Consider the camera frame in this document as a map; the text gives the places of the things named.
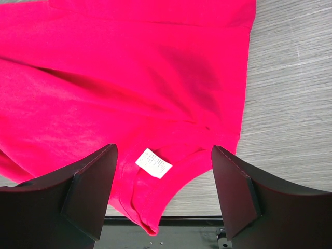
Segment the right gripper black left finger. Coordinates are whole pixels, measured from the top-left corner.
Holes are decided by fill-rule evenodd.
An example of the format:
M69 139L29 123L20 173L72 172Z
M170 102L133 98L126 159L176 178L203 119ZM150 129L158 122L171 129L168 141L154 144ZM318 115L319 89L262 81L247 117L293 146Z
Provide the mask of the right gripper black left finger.
M93 248L100 239L118 149L1 188L1 248Z

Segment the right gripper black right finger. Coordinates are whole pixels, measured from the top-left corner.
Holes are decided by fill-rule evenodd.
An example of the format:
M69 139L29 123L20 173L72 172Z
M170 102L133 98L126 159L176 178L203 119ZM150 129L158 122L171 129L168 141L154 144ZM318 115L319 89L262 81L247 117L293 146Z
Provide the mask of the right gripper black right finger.
M298 185L214 146L212 168L234 248L331 248L331 193Z

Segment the red t shirt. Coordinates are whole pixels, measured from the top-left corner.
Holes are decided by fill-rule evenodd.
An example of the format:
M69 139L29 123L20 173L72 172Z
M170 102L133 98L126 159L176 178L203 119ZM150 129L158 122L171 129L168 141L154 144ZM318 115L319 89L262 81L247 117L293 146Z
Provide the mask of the red t shirt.
M235 153L255 1L1 4L1 175L118 148L109 204L156 235L165 208Z

